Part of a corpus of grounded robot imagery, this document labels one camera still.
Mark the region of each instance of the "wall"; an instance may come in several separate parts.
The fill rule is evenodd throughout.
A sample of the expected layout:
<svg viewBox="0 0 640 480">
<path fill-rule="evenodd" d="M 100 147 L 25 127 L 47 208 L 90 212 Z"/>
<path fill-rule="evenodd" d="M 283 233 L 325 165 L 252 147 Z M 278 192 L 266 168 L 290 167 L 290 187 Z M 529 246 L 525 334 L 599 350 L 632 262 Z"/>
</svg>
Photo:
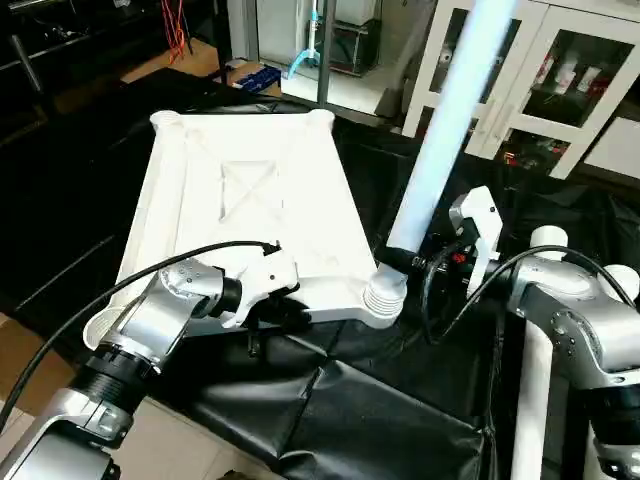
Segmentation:
<svg viewBox="0 0 640 480">
<path fill-rule="evenodd" d="M 424 0 L 407 0 L 406 5 L 403 0 L 380 1 L 382 2 L 382 39 L 379 63 L 383 66 L 393 66 L 417 18 L 418 7 L 424 3 Z"/>
</svg>

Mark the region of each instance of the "table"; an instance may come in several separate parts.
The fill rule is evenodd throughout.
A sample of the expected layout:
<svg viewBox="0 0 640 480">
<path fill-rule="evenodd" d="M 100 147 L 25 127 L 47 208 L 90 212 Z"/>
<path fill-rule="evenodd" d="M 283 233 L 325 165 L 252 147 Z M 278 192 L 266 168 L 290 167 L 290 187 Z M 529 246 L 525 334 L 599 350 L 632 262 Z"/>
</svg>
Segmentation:
<svg viewBox="0 0 640 480">
<path fill-rule="evenodd" d="M 171 51 L 167 50 L 126 73 L 122 76 L 121 80 L 125 83 L 135 82 L 161 68 L 171 68 L 178 72 L 195 75 L 196 77 L 206 77 L 220 69 L 218 50 L 215 47 L 194 38 L 191 40 L 191 48 L 193 49 L 193 53 L 191 53 L 185 45 L 183 55 L 178 55 L 173 63 L 170 62 Z"/>
<path fill-rule="evenodd" d="M 0 279 L 0 308 L 47 335 L 113 282 L 153 142 L 149 114 L 220 112 L 234 104 L 251 110 L 256 102 L 261 111 L 302 108 L 165 69 L 4 147 L 0 194 L 15 207 L 2 220 L 7 275 Z M 333 134 L 375 249 L 384 243 L 419 144 L 346 120 L 336 121 Z M 504 253 L 522 250 L 535 227 L 554 223 L 567 230 L 570 246 L 603 263 L 640 267 L 637 205 L 467 155 L 442 205 L 483 184 L 503 216 Z M 431 233 L 446 235 L 448 224 L 440 209 Z M 110 240 L 15 312 L 53 273 L 104 239 Z M 38 268 L 25 270 L 24 259 Z M 153 395 L 291 479 L 507 478 L 522 325 L 488 301 L 450 342 L 432 347 L 422 341 L 411 305 L 388 330 L 348 322 L 268 335 L 258 359 L 248 357 L 242 335 L 188 340 Z M 80 330 L 57 345 L 68 358 L 84 353 Z M 566 390 L 561 376 L 556 383 Z M 551 415 L 563 416 L 564 403 L 554 407 L 558 398 L 552 392 Z M 568 430 L 580 439 L 580 428 Z M 580 448 L 563 453 L 564 433 L 554 435 L 544 478 L 559 478 L 581 462 Z"/>
</svg>

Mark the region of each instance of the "white pipe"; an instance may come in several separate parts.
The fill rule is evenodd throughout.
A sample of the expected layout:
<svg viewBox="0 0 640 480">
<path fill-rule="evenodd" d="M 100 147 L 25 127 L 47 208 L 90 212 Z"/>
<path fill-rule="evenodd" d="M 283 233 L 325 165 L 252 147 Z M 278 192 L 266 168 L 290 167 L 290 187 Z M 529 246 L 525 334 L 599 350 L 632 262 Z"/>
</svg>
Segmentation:
<svg viewBox="0 0 640 480">
<path fill-rule="evenodd" d="M 420 248 L 447 183 L 471 115 L 495 64 L 517 0 L 477 0 L 464 24 L 440 104 L 416 159 L 387 245 L 412 252 Z M 380 264 L 363 294 L 380 327 L 402 310 L 406 275 Z"/>
<path fill-rule="evenodd" d="M 511 480 L 540 478 L 552 358 L 553 345 L 549 337 L 533 323 L 527 322 Z"/>
</svg>

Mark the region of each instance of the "glass cabinet door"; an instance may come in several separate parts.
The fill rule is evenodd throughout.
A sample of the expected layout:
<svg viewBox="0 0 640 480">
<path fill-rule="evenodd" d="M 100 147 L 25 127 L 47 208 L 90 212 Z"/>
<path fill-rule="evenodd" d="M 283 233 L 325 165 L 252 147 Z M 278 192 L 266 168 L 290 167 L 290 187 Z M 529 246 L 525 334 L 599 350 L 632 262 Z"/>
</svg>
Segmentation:
<svg viewBox="0 0 640 480">
<path fill-rule="evenodd" d="M 420 72 L 411 99 L 403 135 L 415 136 L 418 132 L 423 108 L 435 108 L 458 42 L 474 0 L 441 0 L 438 2 L 431 31 L 427 40 Z M 495 122 L 511 84 L 518 75 L 526 53 L 542 24 L 548 5 L 522 1 L 514 11 L 513 20 L 500 51 L 487 86 L 474 111 L 474 132 L 466 147 L 468 153 L 479 154 L 489 128 Z"/>
<path fill-rule="evenodd" d="M 536 74 L 522 113 L 582 127 L 633 47 L 560 30 Z"/>
<path fill-rule="evenodd" d="M 429 87 L 430 92 L 442 92 L 442 85 L 444 84 L 444 79 L 449 72 L 451 60 L 453 59 L 456 47 L 458 46 L 458 40 L 460 39 L 460 34 L 462 33 L 462 27 L 464 26 L 464 22 L 470 13 L 470 11 L 464 10 L 462 8 L 453 9 L 449 27 L 444 37 L 444 43 L 438 57 L 438 63 L 436 65 L 435 71 L 433 72 L 433 78 L 431 79 L 431 85 Z M 482 97 L 480 99 L 480 103 L 484 104 L 487 102 L 489 94 L 491 93 L 496 79 L 500 74 L 500 70 L 502 68 L 502 65 L 504 64 L 504 60 L 509 53 L 511 46 L 513 45 L 513 40 L 518 33 L 518 29 L 520 28 L 521 23 L 521 20 L 518 19 L 514 19 L 511 21 L 511 25 L 509 26 L 507 35 L 504 39 L 502 47 L 500 48 L 500 52 L 496 57 L 493 69 L 491 70 L 491 74 L 487 82 L 487 86 L 484 89 L 484 93 L 482 94 Z"/>
<path fill-rule="evenodd" d="M 637 78 L 638 44 L 637 23 L 550 7 L 481 156 L 503 161 L 530 138 L 553 153 L 531 165 L 566 177 Z"/>
</svg>

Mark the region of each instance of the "silver robotic arm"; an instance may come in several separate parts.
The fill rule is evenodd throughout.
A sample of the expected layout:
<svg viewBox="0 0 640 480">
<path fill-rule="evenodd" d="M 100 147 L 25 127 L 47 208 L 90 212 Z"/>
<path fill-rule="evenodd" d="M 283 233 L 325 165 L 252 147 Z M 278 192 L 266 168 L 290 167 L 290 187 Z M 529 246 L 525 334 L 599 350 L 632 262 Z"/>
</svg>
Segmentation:
<svg viewBox="0 0 640 480">
<path fill-rule="evenodd" d="M 282 266 L 288 266 L 283 272 Z M 281 251 L 265 256 L 240 281 L 187 259 L 153 275 L 105 335 L 69 387 L 0 463 L 2 480 L 116 480 L 120 470 L 105 448 L 118 448 L 149 380 L 164 365 L 193 317 L 245 315 L 269 293 L 297 282 L 295 264 Z"/>
<path fill-rule="evenodd" d="M 582 395 L 602 471 L 640 478 L 640 315 L 568 262 L 530 256 L 508 309 L 539 327 Z"/>
</svg>

